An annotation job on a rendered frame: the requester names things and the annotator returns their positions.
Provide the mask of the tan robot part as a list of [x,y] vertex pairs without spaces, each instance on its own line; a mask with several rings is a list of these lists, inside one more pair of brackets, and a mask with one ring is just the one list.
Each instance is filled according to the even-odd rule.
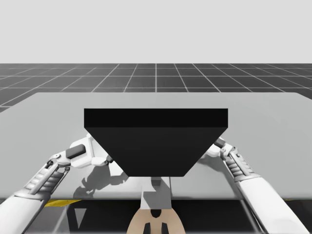
[[174,209],[161,210],[159,217],[153,217],[151,210],[138,209],[134,214],[126,234],[143,234],[149,223],[150,234],[162,234],[162,224],[166,224],[169,234],[186,234],[183,224]]

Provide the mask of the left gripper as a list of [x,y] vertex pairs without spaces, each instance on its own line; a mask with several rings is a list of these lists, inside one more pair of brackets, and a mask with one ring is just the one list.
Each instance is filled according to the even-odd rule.
[[73,142],[66,151],[66,157],[74,168],[83,168],[90,165],[106,166],[113,162],[105,150],[92,136],[86,136]]

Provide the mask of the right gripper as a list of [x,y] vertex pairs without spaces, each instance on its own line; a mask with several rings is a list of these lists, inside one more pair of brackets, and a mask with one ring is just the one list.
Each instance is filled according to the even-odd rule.
[[206,151],[206,155],[210,157],[220,157],[221,154],[226,151],[225,149],[226,141],[219,137],[213,145],[209,147],[209,149]]

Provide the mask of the black screen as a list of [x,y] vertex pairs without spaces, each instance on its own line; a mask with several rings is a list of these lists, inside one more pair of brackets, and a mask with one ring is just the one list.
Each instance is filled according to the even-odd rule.
[[128,176],[182,177],[228,128],[228,110],[89,108],[84,128]]

